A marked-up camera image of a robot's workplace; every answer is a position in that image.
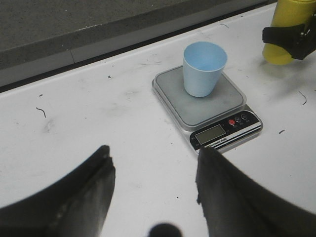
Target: scale control panel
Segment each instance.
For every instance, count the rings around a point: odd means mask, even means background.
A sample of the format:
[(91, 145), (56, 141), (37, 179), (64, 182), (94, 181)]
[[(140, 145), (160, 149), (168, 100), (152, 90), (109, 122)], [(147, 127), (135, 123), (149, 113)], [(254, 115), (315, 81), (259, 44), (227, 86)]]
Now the scale control panel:
[(261, 129), (262, 123), (253, 112), (241, 111), (193, 132), (190, 143), (196, 151), (201, 146), (219, 150)]

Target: small debris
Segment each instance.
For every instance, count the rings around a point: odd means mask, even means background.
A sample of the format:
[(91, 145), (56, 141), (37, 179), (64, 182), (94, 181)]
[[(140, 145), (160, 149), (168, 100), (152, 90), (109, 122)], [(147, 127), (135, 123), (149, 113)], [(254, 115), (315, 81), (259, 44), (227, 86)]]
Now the small debris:
[(37, 110), (41, 110), (41, 111), (44, 113), (44, 117), (46, 117), (46, 114), (45, 114), (45, 111), (44, 111), (44, 110), (42, 110), (42, 109), (40, 109), (40, 108), (38, 108), (38, 107), (36, 107), (36, 109), (37, 109)]
[(305, 95), (303, 95), (302, 94), (302, 92), (301, 91), (299, 91), (299, 93), (305, 98), (305, 102), (303, 103), (303, 105), (305, 105), (306, 103), (307, 103), (307, 98), (306, 98), (306, 96)]

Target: lcd display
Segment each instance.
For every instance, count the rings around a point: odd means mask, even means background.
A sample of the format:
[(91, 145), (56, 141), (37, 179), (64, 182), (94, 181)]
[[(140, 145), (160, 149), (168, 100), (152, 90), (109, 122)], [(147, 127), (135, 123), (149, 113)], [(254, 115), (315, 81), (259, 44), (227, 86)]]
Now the lcd display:
[(198, 142), (202, 145), (224, 134), (226, 134), (226, 132), (221, 127), (221, 125), (216, 125), (215, 127), (196, 134), (196, 138)]

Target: digital kitchen scale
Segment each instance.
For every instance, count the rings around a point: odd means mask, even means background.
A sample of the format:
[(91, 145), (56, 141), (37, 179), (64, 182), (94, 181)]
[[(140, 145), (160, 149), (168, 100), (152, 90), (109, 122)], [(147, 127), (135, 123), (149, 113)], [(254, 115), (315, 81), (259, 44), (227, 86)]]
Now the digital kitchen scale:
[(197, 153), (202, 146), (227, 151), (262, 130), (246, 96), (224, 73), (211, 94), (201, 98), (185, 91), (182, 66), (158, 74), (153, 88)]

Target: red button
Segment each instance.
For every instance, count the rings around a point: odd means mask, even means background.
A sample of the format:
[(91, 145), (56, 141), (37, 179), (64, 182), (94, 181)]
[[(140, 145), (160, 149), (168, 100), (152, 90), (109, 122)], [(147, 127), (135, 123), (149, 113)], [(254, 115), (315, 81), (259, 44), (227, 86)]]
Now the red button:
[(230, 120), (228, 120), (228, 123), (229, 123), (230, 125), (234, 126), (236, 122), (235, 122), (235, 120), (230, 119)]

